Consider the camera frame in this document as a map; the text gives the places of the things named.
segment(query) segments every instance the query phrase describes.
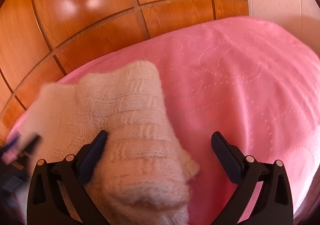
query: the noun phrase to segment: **knit pattern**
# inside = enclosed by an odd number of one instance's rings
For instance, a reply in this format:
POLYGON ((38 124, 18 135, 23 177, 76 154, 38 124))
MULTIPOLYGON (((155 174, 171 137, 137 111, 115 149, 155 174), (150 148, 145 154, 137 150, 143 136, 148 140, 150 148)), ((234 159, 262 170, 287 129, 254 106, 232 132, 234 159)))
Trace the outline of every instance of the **knit pattern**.
POLYGON ((19 147, 34 133, 43 137, 32 172, 38 159, 76 154, 102 129, 109 139, 86 190, 105 218, 111 224, 187 224, 187 181, 199 167, 174 134, 150 62, 89 74, 75 85, 45 85, 20 129, 19 147))

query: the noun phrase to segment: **cream knit fabric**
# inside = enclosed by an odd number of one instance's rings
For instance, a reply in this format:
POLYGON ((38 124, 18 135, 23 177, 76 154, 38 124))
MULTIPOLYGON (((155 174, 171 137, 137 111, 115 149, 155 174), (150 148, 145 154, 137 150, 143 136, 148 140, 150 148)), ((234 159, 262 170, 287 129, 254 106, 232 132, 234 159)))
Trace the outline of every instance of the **cream knit fabric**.
MULTIPOLYGON (((33 133, 43 137, 32 159, 34 168, 40 158, 53 162, 76 154, 102 129, 109 139, 86 190, 107 220, 187 224, 186 182, 199 167, 175 137, 159 75, 150 62, 89 74, 76 85, 45 85, 28 110, 19 147, 33 133)), ((76 217, 65 193, 64 197, 76 217)))

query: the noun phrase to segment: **metal pin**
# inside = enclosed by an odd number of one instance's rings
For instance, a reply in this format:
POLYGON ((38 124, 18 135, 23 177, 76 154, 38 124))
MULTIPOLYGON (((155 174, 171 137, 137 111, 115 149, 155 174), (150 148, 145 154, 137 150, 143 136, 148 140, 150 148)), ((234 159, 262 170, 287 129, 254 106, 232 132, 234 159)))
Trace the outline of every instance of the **metal pin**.
POLYGON ((251 162, 251 163, 254 162, 254 157, 253 156, 248 155, 248 156, 246 156, 245 159, 247 160, 247 162, 251 162))
POLYGON ((66 161, 71 162, 74 158, 75 158, 75 156, 73 154, 69 154, 66 156, 66 161))
POLYGON ((43 160, 43 159, 40 159, 40 160, 37 162, 37 164, 40 165, 40 166, 43 165, 43 164, 44 164, 44 160, 43 160))
POLYGON ((283 166, 283 162, 280 161, 280 160, 277 160, 276 161, 276 165, 279 166, 279 167, 282 167, 283 166))

